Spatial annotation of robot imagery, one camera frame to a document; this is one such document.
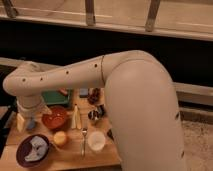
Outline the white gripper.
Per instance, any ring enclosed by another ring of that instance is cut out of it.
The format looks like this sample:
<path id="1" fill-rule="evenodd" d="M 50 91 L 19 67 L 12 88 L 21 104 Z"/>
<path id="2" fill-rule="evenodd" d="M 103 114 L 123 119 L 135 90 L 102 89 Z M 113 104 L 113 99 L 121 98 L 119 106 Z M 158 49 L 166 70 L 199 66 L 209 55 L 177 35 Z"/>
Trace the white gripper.
<path id="1" fill-rule="evenodd" d="M 41 95 L 20 96 L 17 98 L 17 107 L 19 113 L 16 116 L 16 120 L 19 132 L 22 132 L 25 128 L 25 118 L 33 117 L 38 112 L 41 114 L 52 114 L 51 109 L 47 105 L 44 105 Z"/>

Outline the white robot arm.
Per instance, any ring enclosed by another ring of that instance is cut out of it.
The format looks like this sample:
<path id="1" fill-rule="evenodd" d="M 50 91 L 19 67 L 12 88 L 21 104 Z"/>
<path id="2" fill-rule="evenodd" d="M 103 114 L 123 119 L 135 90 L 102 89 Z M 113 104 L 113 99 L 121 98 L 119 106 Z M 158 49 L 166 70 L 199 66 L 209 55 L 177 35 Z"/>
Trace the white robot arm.
<path id="1" fill-rule="evenodd" d="M 41 93 L 59 88 L 105 90 L 105 104 L 123 171 L 187 171 L 173 81 L 151 54 L 131 50 L 42 71 L 25 61 L 3 81 L 24 117 L 44 106 Z"/>

